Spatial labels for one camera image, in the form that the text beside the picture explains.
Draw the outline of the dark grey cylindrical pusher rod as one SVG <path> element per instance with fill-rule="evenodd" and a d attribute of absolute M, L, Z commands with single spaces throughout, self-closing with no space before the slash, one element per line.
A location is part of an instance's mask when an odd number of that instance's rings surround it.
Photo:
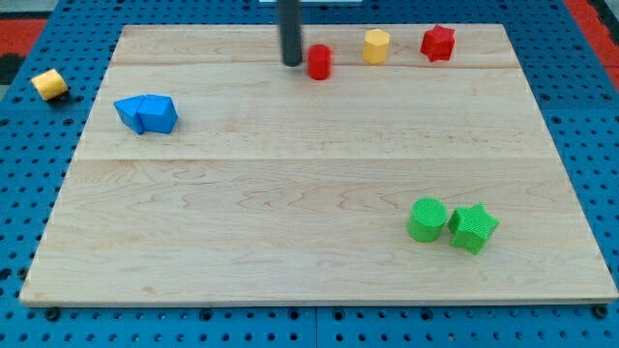
<path fill-rule="evenodd" d="M 278 0 L 281 60 L 287 67 L 303 61 L 302 13 L 299 0 Z"/>

